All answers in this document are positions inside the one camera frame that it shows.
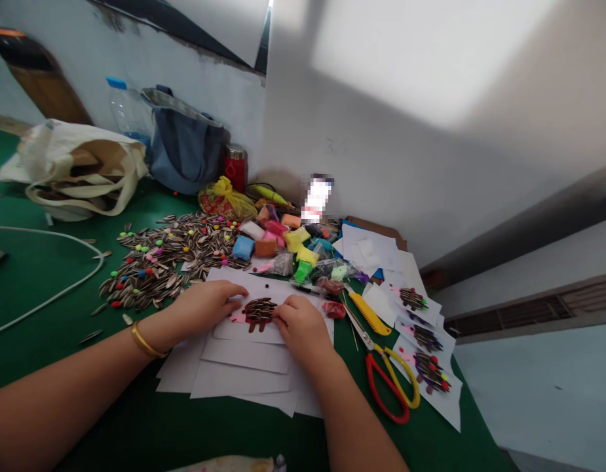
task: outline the bracelet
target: bracelet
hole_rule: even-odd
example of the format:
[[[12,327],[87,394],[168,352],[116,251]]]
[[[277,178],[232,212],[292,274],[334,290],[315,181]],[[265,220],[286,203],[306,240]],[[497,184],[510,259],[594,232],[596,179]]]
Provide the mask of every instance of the bracelet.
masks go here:
[[[132,325],[132,338],[137,343],[139,348],[143,352],[145,352],[146,354],[148,354],[149,356],[152,356],[152,357],[158,357],[159,359],[163,359],[164,357],[167,357],[167,354],[169,354],[169,352],[166,352],[165,354],[161,354],[156,349],[154,349],[152,346],[150,346],[147,342],[145,342],[145,340],[142,338],[141,334],[137,330],[138,324],[139,324],[139,322],[137,321],[136,323],[134,323]]]

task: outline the scissors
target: scissors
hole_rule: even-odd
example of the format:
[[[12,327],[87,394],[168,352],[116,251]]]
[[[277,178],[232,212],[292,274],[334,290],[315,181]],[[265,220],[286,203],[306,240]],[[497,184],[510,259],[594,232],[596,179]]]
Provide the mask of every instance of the scissors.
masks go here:
[[[377,404],[379,405],[381,410],[392,421],[394,421],[397,424],[401,424],[401,425],[406,424],[407,421],[409,420],[409,409],[412,408],[414,410],[414,409],[418,408],[419,405],[421,404],[421,394],[419,393],[419,384],[416,382],[416,379],[414,378],[414,374],[412,374],[412,371],[410,370],[409,366],[401,358],[401,356],[399,356],[396,352],[394,352],[393,350],[391,350],[387,347],[385,347],[384,349],[381,349],[379,344],[375,343],[370,338],[370,336],[368,336],[368,333],[366,332],[364,327],[360,324],[360,322],[357,320],[357,318],[353,315],[353,312],[348,307],[346,300],[345,300],[344,305],[347,309],[347,315],[349,316],[349,319],[350,319],[351,323],[353,324],[355,331],[357,331],[357,334],[360,335],[360,338],[362,339],[364,345],[366,346],[366,349],[368,349],[368,354],[366,355],[366,370],[368,371],[368,383],[370,384],[370,389],[373,392],[373,396],[375,397]],[[375,361],[375,359],[373,358],[373,351],[377,351],[381,355],[383,362],[386,364],[386,368],[388,369],[388,372],[390,372],[390,377],[392,377],[392,381],[388,378],[388,376],[385,374],[385,372],[383,372],[383,370],[381,370],[381,367],[379,366],[379,364],[377,364],[377,361]],[[390,364],[390,361],[388,360],[388,357],[386,356],[386,354],[394,357],[401,364],[403,369],[405,369],[405,371],[407,372],[407,376],[409,377],[409,381],[412,384],[412,388],[414,388],[414,399],[412,401],[407,399],[407,395],[401,388],[401,384],[399,383],[399,380],[396,377],[396,374],[394,373],[394,369],[392,368],[392,365]],[[401,416],[396,416],[396,415],[393,415],[392,413],[390,413],[390,410],[388,410],[388,408],[386,408],[386,406],[381,401],[381,398],[379,397],[379,394],[377,392],[377,387],[375,386],[375,378],[374,378],[373,369],[375,369],[377,371],[377,373],[379,373],[379,375],[381,376],[383,381],[386,382],[386,384],[388,384],[388,386],[394,393],[394,396],[399,400],[399,403],[401,403],[401,406],[403,408],[403,414]]]

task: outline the blue bottle cap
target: blue bottle cap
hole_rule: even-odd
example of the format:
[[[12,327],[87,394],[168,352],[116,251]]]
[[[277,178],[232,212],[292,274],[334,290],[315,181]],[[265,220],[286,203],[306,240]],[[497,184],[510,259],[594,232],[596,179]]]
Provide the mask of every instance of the blue bottle cap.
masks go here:
[[[114,89],[128,90],[128,85],[126,85],[126,82],[121,79],[116,79],[114,77],[106,77],[106,81],[108,82],[108,85],[110,85]]]

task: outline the green tablecloth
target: green tablecloth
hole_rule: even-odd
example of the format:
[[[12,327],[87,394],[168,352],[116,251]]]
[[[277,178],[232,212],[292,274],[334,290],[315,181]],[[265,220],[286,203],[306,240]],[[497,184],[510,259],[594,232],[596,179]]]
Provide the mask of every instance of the green tablecloth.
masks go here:
[[[0,131],[0,165],[17,143],[17,137]],[[25,198],[22,187],[0,184],[0,193],[6,195],[0,199],[0,226],[48,229],[41,208]],[[96,246],[101,251],[112,250],[113,255],[92,280],[0,334],[0,387],[78,351],[78,342],[92,331],[104,329],[102,339],[124,329],[120,311],[108,309],[90,316],[101,304],[99,285],[125,254],[115,240],[124,223],[132,222],[133,228],[141,229],[153,226],[164,215],[197,209],[195,197],[175,197],[157,183],[144,180],[120,216],[57,222],[54,231],[97,239]],[[82,245],[52,236],[0,231],[0,248],[9,254],[0,265],[0,326],[84,277],[96,264]],[[152,310],[139,315],[131,310],[129,314],[140,319]],[[384,339],[374,336],[380,344],[392,347],[397,333]],[[412,471],[510,470],[466,382],[460,401],[461,434],[426,401],[411,413],[407,425],[399,426],[374,404],[363,346],[355,350],[348,321],[335,324],[335,348]],[[156,393],[155,374],[161,365],[162,361],[153,362],[137,377],[58,469],[160,471],[227,454],[266,457],[279,453],[285,455],[291,472],[329,469],[322,420],[299,414],[291,419],[275,408],[230,397],[190,400],[188,395]],[[455,360],[453,368],[464,382]],[[403,383],[411,392],[409,384]],[[398,411],[388,389],[379,389],[382,398]],[[29,398],[33,401],[33,391]]]

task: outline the red thermos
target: red thermos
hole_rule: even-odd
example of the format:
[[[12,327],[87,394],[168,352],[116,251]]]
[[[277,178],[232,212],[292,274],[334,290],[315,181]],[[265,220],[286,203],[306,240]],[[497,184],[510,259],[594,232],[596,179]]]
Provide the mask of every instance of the red thermos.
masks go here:
[[[239,144],[227,144],[224,148],[224,175],[228,177],[233,188],[244,193],[248,165],[246,165],[246,150]]]

